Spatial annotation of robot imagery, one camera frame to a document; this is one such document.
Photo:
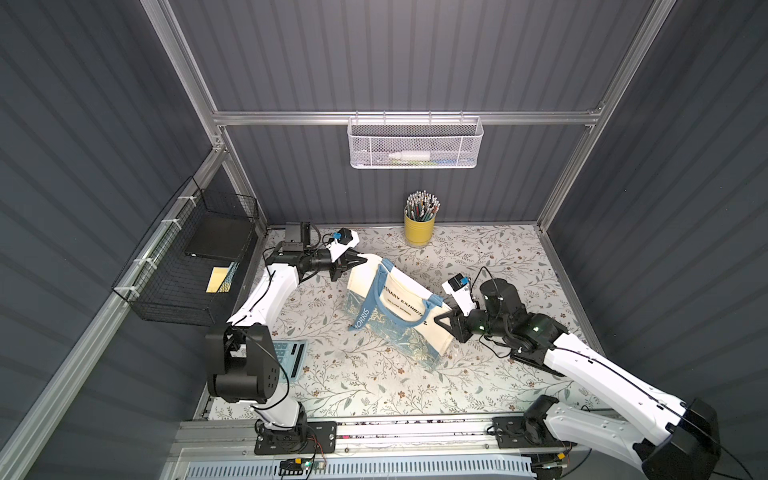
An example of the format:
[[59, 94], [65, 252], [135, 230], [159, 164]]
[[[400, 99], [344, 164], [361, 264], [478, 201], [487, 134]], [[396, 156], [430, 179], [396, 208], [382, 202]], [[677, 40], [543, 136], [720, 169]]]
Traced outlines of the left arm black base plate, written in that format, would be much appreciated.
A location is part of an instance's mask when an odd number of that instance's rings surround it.
[[254, 454], [266, 455], [308, 455], [334, 453], [338, 423], [333, 421], [300, 422], [292, 429], [270, 429], [263, 421], [257, 420], [254, 431], [257, 435]]

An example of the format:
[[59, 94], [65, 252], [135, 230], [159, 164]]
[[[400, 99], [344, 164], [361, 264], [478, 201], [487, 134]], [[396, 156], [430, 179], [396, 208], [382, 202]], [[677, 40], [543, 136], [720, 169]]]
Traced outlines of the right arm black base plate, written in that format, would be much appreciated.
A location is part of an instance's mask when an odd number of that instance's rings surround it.
[[574, 443], [556, 439], [543, 421], [523, 416], [500, 416], [491, 420], [486, 433], [496, 439], [500, 449], [560, 448], [570, 449]]

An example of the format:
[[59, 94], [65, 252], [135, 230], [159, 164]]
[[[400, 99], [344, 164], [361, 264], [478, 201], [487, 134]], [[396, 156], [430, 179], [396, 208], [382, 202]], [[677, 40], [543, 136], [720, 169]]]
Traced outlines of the cream and blue canvas tote bag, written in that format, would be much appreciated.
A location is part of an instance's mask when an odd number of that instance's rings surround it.
[[454, 337], [435, 322], [451, 308], [394, 264], [374, 254], [349, 272], [345, 311], [351, 331], [369, 330], [410, 360], [435, 369]]

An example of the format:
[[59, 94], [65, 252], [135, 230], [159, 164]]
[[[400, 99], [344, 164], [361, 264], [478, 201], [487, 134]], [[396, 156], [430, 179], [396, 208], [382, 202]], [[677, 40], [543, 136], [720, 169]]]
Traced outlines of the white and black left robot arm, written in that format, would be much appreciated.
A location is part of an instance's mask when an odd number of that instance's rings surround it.
[[356, 250], [356, 231], [342, 228], [313, 241], [317, 231], [308, 222], [288, 225], [284, 240], [263, 254], [257, 286], [225, 323], [205, 336], [209, 395], [227, 403], [249, 403], [273, 432], [302, 429], [306, 412], [291, 397], [290, 375], [278, 360], [270, 327], [302, 282], [321, 272], [336, 281], [367, 261]]

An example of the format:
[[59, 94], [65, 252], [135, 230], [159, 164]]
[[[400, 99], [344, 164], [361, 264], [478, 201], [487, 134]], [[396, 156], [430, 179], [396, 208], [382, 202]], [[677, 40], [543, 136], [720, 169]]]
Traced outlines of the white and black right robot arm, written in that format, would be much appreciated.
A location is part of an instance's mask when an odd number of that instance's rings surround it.
[[616, 413], [609, 418], [589, 408], [540, 395], [511, 427], [494, 421], [500, 445], [520, 438], [531, 446], [585, 446], [640, 470], [648, 479], [708, 479], [724, 451], [717, 413], [701, 399], [685, 402], [640, 380], [604, 358], [545, 314], [527, 311], [515, 286], [491, 278], [481, 285], [482, 303], [468, 278], [443, 284], [456, 308], [435, 322], [458, 342], [475, 336], [507, 348], [508, 357], [567, 377]]

